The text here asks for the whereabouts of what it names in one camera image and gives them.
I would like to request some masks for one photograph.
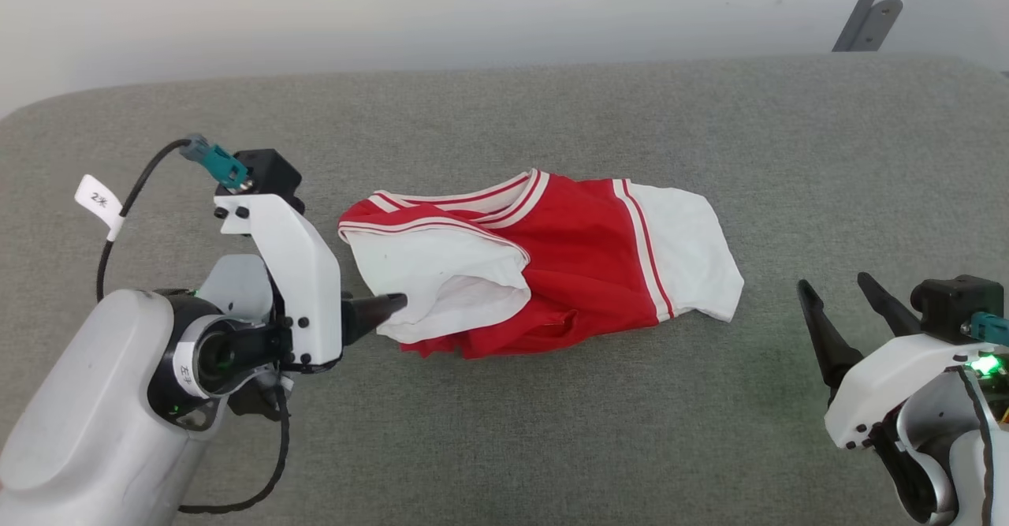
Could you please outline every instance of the sleeve trim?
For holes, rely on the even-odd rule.
[[[463,230],[466,232],[471,232],[471,234],[476,234],[482,238],[490,239],[491,241],[498,242],[501,244],[507,244],[509,246],[514,246],[514,248],[519,249],[522,252],[523,258],[526,264],[529,264],[529,253],[523,246],[512,242],[511,239],[504,239],[500,236],[490,234],[481,230],[473,225],[466,224],[464,221],[457,221],[447,217],[426,217],[417,219],[414,221],[408,221],[407,223],[396,224],[396,225],[383,225],[366,223],[366,221],[340,221],[337,227],[340,239],[344,242],[349,242],[344,232],[373,232],[373,234],[403,234],[404,232],[415,232],[421,230],[439,229],[439,228],[451,228],[454,230]]]
[[[516,175],[507,182],[502,184],[494,185],[494,187],[488,187],[482,191],[476,191],[472,193],[467,193],[464,195],[449,195],[449,196],[405,196],[399,195],[398,198],[404,200],[407,203],[472,203],[473,200],[482,200],[490,198],[490,196],[500,195],[509,191],[509,189],[515,189],[519,186],[524,185],[529,181],[530,174],[528,172]]]
[[[533,170],[532,177],[534,179],[532,185],[530,185],[529,191],[526,192],[525,196],[523,196],[518,203],[498,213],[487,214],[485,217],[479,217],[478,219],[475,219],[475,221],[484,228],[504,228],[526,218],[526,215],[529,214],[529,212],[533,210],[533,207],[536,207],[537,203],[540,202],[543,193],[547,189],[547,184],[550,181],[550,174],[537,170]]]
[[[648,235],[648,224],[645,221],[645,213],[641,209],[634,196],[631,196],[628,189],[628,180],[613,180],[613,194],[627,207],[631,223],[634,225],[635,242],[638,246],[638,261],[641,267],[642,276],[645,278],[645,287],[648,289],[652,302],[655,304],[655,316],[659,322],[666,321],[673,317],[673,304],[666,294],[666,289],[662,286],[659,277],[659,268],[655,264],[655,252],[652,250],[652,239]]]
[[[402,205],[397,204],[396,200],[389,199],[388,196],[384,196],[381,193],[368,196],[368,202],[386,213],[395,213],[404,208]]]

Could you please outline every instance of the red and white garment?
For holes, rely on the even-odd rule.
[[[378,333],[424,356],[553,350],[692,310],[731,321],[743,291],[706,199],[629,180],[532,170],[466,195],[378,191],[339,233],[373,293],[408,297]]]

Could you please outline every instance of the white wrist sticker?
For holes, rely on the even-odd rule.
[[[81,185],[78,186],[74,195],[74,200],[109,225],[109,235],[106,239],[109,241],[116,239],[119,228],[123,226],[123,217],[119,216],[123,206],[111,189],[102,185],[102,182],[91,175],[84,175]]]
[[[172,367],[176,372],[176,383],[194,398],[210,398],[196,382],[196,341],[179,341],[172,356]]]

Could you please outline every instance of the teal connector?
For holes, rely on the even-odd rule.
[[[232,191],[240,191],[249,172],[234,155],[224,151],[220,145],[210,145],[200,134],[187,135],[190,144],[179,151],[190,162],[201,164],[221,186]]]
[[[991,313],[971,316],[971,336],[979,341],[1009,346],[1009,321]]]

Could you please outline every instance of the metal bracket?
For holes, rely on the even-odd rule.
[[[883,0],[872,9],[866,16],[865,23],[859,27],[859,33],[855,36],[855,41],[851,44],[849,51],[878,51],[883,44],[890,27],[897,21],[901,9],[904,9],[904,2],[900,0]]]
[[[866,50],[865,48],[855,48],[853,45],[858,37],[859,30],[862,29],[866,20],[869,19],[874,2],[876,0],[858,0],[855,2],[855,8],[852,9],[852,15],[848,16],[848,22],[845,23],[840,34],[837,36],[837,41],[833,45],[833,51]],[[879,41],[879,38],[873,37],[873,41]]]

